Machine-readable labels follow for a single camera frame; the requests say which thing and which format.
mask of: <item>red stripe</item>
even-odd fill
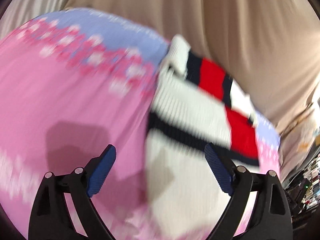
[[[241,114],[225,107],[231,127],[231,150],[241,153],[250,159],[258,159],[255,129],[248,119]]]
[[[222,101],[223,80],[226,72],[214,62],[202,60],[199,87]]]

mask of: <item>black stripe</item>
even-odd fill
[[[200,68],[202,64],[202,58],[194,55],[191,50],[189,51],[189,57],[187,61],[187,80],[196,84],[200,83]]]
[[[226,74],[224,77],[224,80],[222,82],[222,88],[223,88],[223,99],[222,101],[225,103],[226,106],[231,108],[231,86],[232,86],[233,78]]]
[[[203,152],[203,154],[204,154],[205,146],[209,143],[208,141],[199,139],[199,138],[189,134],[188,132],[185,132],[183,130],[180,130],[177,127],[174,127],[172,125],[167,124],[166,122],[161,120],[158,117],[158,115],[154,112],[151,112],[149,114],[148,131],[152,130],[152,129],[159,130],[165,136],[167,136],[177,142],[180,142],[186,146],[189,146],[191,148],[199,150],[199,151]],[[221,146],[218,146],[215,144],[214,144],[214,146],[215,146],[215,151],[217,151],[217,153],[225,155],[232,160],[238,160],[238,161],[241,161],[242,163],[246,163],[246,164],[253,165],[253,166],[259,166],[258,159],[250,159],[250,158],[247,158],[247,157],[241,155],[240,153],[238,153],[236,151],[232,151],[232,150],[226,149],[224,147],[221,147]]]

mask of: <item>blue gripper pad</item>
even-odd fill
[[[232,196],[233,194],[233,188],[231,186],[232,176],[224,167],[218,155],[214,152],[210,144],[207,144],[205,146],[204,156],[214,176],[216,177],[222,191],[225,193],[228,193],[229,196]]]
[[[110,145],[109,149],[100,156],[100,162],[92,172],[88,179],[87,195],[92,197],[93,195],[99,193],[109,171],[112,168],[113,163],[116,160],[116,148]]]

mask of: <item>silver screw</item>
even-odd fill
[[[237,171],[244,173],[247,169],[244,166],[238,166]]]
[[[76,174],[81,174],[82,171],[83,171],[83,168],[81,168],[81,167],[78,167],[78,168],[75,169],[75,173]]]
[[[47,172],[44,176],[48,179],[52,176],[52,172]]]
[[[269,175],[270,175],[271,177],[275,177],[277,174],[276,174],[275,171],[271,170],[271,171],[269,171]]]

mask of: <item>striped garment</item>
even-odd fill
[[[228,203],[204,158],[207,143],[259,171],[254,109],[238,90],[222,68],[174,37],[161,63],[146,140],[148,201],[167,237],[212,229]]]

